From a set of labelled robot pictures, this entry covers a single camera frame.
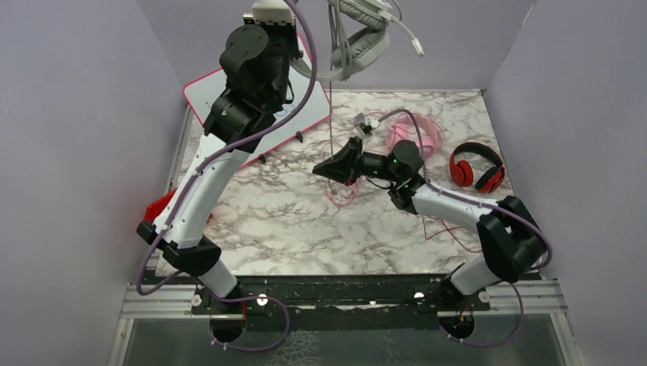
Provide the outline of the grey white headphones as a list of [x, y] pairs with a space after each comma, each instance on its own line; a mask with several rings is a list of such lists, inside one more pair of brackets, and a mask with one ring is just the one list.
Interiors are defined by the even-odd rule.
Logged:
[[[362, 24], [363, 28], [348, 35], [341, 20], [343, 14]], [[332, 44], [331, 70], [317, 72], [315, 79], [319, 82], [345, 81], [377, 61], [390, 44], [390, 24], [401, 27], [408, 34], [416, 54], [425, 56], [420, 40], [402, 21], [402, 9], [397, 1], [329, 1], [328, 15]]]

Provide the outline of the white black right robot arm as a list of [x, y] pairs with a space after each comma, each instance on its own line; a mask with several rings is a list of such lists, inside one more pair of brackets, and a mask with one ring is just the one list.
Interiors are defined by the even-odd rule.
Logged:
[[430, 183], [424, 160], [410, 140], [397, 142], [386, 156], [366, 152], [354, 136], [312, 172], [330, 181], [353, 185], [360, 177], [389, 181], [394, 206], [410, 214], [446, 220], [475, 233], [481, 254], [453, 270], [440, 285], [440, 300], [450, 310], [466, 305], [471, 295], [498, 282], [515, 283], [552, 250], [523, 202], [479, 198]]

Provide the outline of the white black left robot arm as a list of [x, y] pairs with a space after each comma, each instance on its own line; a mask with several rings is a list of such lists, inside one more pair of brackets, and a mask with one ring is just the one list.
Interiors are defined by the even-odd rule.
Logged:
[[222, 313], [239, 306], [238, 281], [204, 228], [234, 173], [275, 123], [275, 114], [292, 102], [290, 62], [301, 57], [293, 25], [244, 24], [229, 35], [220, 55], [224, 90], [202, 124], [197, 155], [162, 212], [137, 227], [151, 250], [161, 249], [169, 264], [211, 291], [211, 303]]

